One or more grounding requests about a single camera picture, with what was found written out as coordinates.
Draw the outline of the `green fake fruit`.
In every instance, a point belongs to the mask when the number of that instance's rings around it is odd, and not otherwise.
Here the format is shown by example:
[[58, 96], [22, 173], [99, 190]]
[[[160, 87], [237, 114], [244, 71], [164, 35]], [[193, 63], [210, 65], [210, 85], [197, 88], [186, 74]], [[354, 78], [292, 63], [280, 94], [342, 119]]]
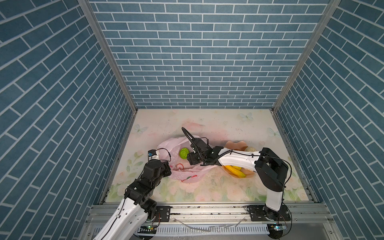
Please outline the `green fake fruit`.
[[179, 156], [181, 159], [186, 160], [188, 158], [188, 154], [190, 153], [188, 148], [182, 148], [179, 151]]

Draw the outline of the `pink plastic bag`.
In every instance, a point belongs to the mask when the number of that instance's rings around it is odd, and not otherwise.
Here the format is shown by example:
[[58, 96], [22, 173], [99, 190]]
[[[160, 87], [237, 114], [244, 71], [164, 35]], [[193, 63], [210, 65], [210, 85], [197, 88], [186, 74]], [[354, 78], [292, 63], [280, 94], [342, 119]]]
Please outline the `pink plastic bag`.
[[186, 137], [170, 138], [158, 145], [160, 158], [170, 160], [169, 166], [172, 174], [170, 178], [182, 183], [196, 183], [200, 181], [209, 171], [216, 166], [201, 166], [201, 164], [190, 165], [187, 159], [182, 159], [180, 150], [187, 148], [193, 152], [191, 143]]

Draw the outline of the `peach scalloped bowl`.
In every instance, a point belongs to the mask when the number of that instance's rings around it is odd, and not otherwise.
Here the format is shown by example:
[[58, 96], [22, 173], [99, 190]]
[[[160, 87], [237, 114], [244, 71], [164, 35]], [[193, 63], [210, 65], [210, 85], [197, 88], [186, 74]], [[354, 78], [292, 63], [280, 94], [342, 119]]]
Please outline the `peach scalloped bowl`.
[[[219, 163], [221, 164], [222, 169], [232, 178], [251, 179], [255, 177], [255, 161], [257, 160], [257, 154], [259, 152], [245, 152], [247, 147], [248, 145], [244, 141], [237, 143], [228, 141], [224, 148], [219, 152], [220, 155], [223, 154], [223, 156], [219, 158]], [[228, 171], [225, 166], [241, 167], [241, 171], [246, 175], [246, 177], [236, 177]]]

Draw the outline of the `yellow banana fake fruit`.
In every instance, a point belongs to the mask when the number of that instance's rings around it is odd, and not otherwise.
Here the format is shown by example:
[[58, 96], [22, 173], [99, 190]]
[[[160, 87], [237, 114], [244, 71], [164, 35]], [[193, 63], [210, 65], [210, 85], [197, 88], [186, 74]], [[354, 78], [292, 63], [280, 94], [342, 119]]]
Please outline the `yellow banana fake fruit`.
[[225, 168], [230, 171], [233, 175], [235, 175], [238, 178], [245, 178], [246, 175], [241, 171], [241, 167], [236, 166], [225, 166]]

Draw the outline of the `cream fake fruit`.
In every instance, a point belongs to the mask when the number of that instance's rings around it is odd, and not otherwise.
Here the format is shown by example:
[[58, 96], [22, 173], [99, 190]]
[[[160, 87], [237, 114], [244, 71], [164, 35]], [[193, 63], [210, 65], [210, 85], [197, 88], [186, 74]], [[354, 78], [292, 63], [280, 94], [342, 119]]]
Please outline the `cream fake fruit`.
[[253, 148], [253, 147], [247, 147], [246, 149], [245, 149], [245, 152], [256, 152], [257, 150], [255, 149], [255, 148]]

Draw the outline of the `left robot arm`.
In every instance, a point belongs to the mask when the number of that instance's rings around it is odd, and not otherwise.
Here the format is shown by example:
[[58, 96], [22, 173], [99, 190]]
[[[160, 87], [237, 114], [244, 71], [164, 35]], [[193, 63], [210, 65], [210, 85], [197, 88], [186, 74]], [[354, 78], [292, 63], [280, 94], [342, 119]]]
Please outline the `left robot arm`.
[[155, 217], [157, 202], [150, 197], [161, 179], [170, 175], [167, 161], [148, 161], [139, 178], [125, 189], [123, 200], [95, 239], [130, 239], [142, 224]]

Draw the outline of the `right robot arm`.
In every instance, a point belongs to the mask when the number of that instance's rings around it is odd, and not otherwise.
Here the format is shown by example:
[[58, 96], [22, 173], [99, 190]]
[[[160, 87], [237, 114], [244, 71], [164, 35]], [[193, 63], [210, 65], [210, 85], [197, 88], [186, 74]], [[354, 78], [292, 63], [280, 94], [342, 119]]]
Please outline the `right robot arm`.
[[263, 207], [267, 219], [277, 221], [283, 205], [283, 195], [288, 175], [292, 174], [291, 165], [279, 158], [271, 149], [244, 152], [216, 146], [211, 147], [200, 138], [190, 139], [192, 152], [187, 160], [191, 165], [239, 167], [259, 175], [267, 188], [266, 202]]

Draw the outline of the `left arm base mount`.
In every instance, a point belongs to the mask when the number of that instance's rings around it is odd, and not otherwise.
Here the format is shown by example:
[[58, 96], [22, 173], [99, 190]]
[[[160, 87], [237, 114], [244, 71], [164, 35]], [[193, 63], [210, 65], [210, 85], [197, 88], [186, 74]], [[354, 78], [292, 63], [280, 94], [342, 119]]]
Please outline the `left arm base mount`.
[[152, 223], [169, 222], [171, 206], [157, 206], [149, 213], [149, 221]]

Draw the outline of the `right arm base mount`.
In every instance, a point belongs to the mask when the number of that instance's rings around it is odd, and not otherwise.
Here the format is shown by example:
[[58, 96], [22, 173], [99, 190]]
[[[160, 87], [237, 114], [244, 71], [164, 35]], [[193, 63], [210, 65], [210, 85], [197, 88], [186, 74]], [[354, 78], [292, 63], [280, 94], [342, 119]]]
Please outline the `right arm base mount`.
[[264, 211], [264, 205], [249, 205], [246, 206], [246, 211], [250, 215], [252, 222], [265, 222], [271, 221], [266, 212]]

